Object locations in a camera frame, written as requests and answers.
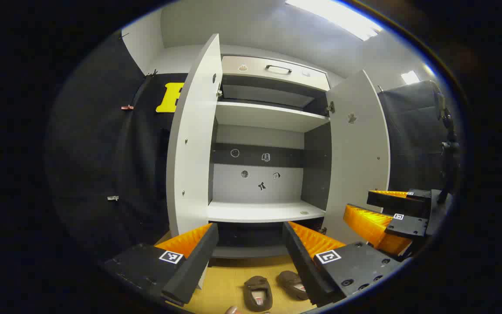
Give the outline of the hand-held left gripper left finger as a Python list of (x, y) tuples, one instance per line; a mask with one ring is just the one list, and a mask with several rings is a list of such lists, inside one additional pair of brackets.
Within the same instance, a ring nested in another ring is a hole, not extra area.
[(158, 245), (136, 245), (103, 268), (147, 300), (183, 306), (190, 302), (219, 240), (217, 223), (207, 223)]

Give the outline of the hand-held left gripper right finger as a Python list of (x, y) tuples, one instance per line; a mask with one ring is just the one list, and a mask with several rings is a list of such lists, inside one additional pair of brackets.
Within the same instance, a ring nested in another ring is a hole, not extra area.
[(311, 254), (307, 237), (330, 238), (293, 222), (284, 222), (282, 237), (311, 303), (317, 307), (347, 301), (374, 290), (394, 276), (403, 263), (362, 241), (322, 248)]

